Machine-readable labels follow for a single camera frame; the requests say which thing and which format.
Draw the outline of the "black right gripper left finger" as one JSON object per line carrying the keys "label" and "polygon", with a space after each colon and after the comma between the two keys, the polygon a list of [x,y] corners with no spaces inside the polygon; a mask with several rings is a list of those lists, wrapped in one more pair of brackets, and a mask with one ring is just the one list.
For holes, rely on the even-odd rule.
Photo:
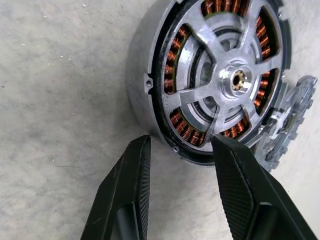
{"label": "black right gripper left finger", "polygon": [[132,140],[100,184],[83,240],[145,240],[150,203],[151,137]]}

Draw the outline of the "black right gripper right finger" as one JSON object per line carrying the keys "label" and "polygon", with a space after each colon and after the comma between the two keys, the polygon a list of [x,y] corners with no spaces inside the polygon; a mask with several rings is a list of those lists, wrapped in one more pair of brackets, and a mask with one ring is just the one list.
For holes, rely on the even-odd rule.
{"label": "black right gripper right finger", "polygon": [[235,240],[315,240],[284,189],[239,141],[211,139],[224,213]]}

